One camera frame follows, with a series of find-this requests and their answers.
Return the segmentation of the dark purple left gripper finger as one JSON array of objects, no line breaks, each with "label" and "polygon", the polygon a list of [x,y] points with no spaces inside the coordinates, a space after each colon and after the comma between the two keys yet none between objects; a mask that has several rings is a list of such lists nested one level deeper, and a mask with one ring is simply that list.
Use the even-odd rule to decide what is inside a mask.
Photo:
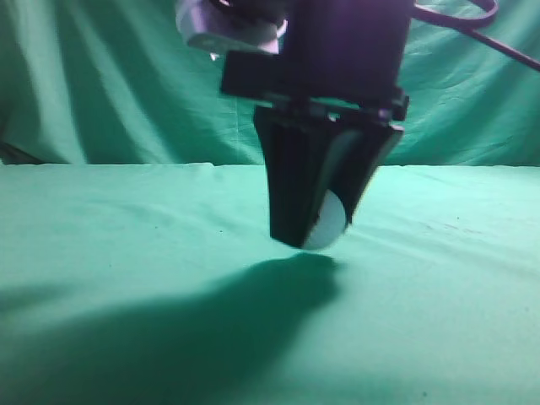
[{"label": "dark purple left gripper finger", "polygon": [[330,122],[258,106],[254,113],[267,172],[269,233],[302,248],[328,191]]}]

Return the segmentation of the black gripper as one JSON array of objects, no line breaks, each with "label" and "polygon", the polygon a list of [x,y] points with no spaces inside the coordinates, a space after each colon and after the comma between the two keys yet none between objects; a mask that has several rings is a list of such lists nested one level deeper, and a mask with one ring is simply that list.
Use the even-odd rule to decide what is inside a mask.
[{"label": "black gripper", "polygon": [[[398,86],[412,19],[409,1],[291,1],[277,54],[229,51],[220,90],[256,101],[330,99],[387,120],[405,120],[409,97]],[[374,125],[350,138],[329,190],[347,224],[370,179],[401,141],[401,127]]]}]

